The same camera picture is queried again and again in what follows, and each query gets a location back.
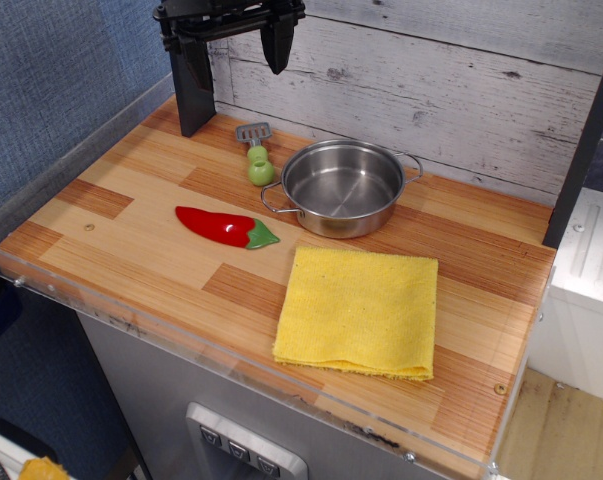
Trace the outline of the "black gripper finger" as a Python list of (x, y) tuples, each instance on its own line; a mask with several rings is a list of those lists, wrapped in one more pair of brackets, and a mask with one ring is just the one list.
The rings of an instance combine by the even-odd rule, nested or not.
[(168, 50), (182, 57), (185, 66), (200, 90), (213, 91), (207, 45), (203, 40), (176, 35), (169, 40)]
[(275, 75), (279, 75), (288, 65), (296, 24), (295, 15), (285, 13), (273, 17), (260, 29), (264, 56)]

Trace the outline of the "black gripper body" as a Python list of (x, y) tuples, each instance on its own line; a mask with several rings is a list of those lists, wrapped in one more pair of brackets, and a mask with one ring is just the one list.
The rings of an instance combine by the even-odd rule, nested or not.
[(266, 27), (294, 28), (303, 1), (162, 1), (153, 12), (164, 37), (211, 41)]

